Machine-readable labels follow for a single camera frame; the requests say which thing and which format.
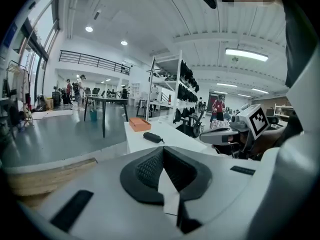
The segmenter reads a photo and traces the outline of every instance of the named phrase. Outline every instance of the white ceiling beam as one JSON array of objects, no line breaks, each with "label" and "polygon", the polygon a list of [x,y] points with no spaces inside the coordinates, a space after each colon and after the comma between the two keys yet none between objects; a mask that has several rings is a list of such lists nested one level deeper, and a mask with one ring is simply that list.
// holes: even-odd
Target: white ceiling beam
[{"label": "white ceiling beam", "polygon": [[198,33],[176,37],[173,39],[175,44],[181,44],[186,42],[196,42],[201,40],[215,40],[222,42],[239,42],[240,44],[248,44],[252,46],[258,46],[266,49],[268,52],[275,54],[281,58],[286,58],[286,49],[281,45],[274,42],[267,41],[265,39],[242,35],[237,33]]},{"label": "white ceiling beam", "polygon": [[234,68],[234,67],[223,67],[223,66],[192,66],[191,67],[193,73],[197,74],[197,72],[201,71],[202,73],[207,71],[209,72],[225,72],[225,73],[235,73],[235,74],[241,74],[241,75],[246,75],[246,76],[252,76],[264,80],[268,80],[270,82],[279,84],[284,86],[285,81],[282,79],[278,79],[272,75],[260,73],[260,72],[255,72],[250,69],[241,69],[241,68]]}]

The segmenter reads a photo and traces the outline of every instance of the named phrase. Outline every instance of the ceiling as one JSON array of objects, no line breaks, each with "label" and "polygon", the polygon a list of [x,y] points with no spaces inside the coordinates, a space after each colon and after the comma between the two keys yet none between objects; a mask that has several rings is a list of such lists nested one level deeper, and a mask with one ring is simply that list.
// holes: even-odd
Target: ceiling
[{"label": "ceiling", "polygon": [[[84,74],[86,81],[101,84],[102,81],[105,81],[106,79],[111,79],[110,81],[105,82],[105,84],[117,86],[119,83],[119,78],[117,77],[91,73],[91,72],[75,71],[70,69],[57,69],[57,73],[64,79],[70,79],[71,82],[77,81],[77,75]],[[127,84],[127,83],[128,83],[128,80],[123,79],[121,84]]]},{"label": "ceiling", "polygon": [[[91,25],[93,32],[85,27]],[[278,5],[228,5],[202,0],[78,0],[73,35],[111,45],[151,64],[152,56],[177,54],[200,83],[238,85],[234,93],[261,97],[252,88],[284,94],[287,75],[285,13]],[[127,46],[120,42],[126,40]],[[239,48],[268,55],[266,62],[226,55]]]}]

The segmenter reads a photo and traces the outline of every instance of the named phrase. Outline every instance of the gray floor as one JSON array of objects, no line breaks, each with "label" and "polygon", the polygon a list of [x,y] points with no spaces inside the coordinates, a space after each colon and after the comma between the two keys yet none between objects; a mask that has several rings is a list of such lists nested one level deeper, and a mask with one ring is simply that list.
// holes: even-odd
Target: gray floor
[{"label": "gray floor", "polygon": [[[1,156],[5,167],[20,167],[55,162],[101,150],[126,141],[122,106],[107,104],[105,113],[105,138],[102,134],[102,109],[98,109],[97,121],[92,122],[84,111],[73,115],[61,115],[34,121],[17,134]],[[128,117],[135,117],[137,108],[127,106]]]}]

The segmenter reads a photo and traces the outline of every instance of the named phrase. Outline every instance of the blue bucket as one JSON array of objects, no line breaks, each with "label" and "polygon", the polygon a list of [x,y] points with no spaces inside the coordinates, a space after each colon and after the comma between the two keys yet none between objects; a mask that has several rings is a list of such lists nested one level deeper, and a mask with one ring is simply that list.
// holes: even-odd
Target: blue bucket
[{"label": "blue bucket", "polygon": [[90,118],[92,122],[97,121],[97,111],[96,110],[90,110]]}]

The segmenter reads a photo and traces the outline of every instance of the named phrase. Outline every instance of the balcony railing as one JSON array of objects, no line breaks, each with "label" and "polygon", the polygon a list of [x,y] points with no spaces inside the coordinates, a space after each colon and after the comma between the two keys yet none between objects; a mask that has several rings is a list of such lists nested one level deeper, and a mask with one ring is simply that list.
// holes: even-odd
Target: balcony railing
[{"label": "balcony railing", "polygon": [[114,61],[99,58],[96,56],[74,52],[70,50],[61,50],[59,62],[70,62],[76,64],[83,64],[92,67],[111,70],[114,72],[130,75],[130,67],[123,64],[116,63]]}]

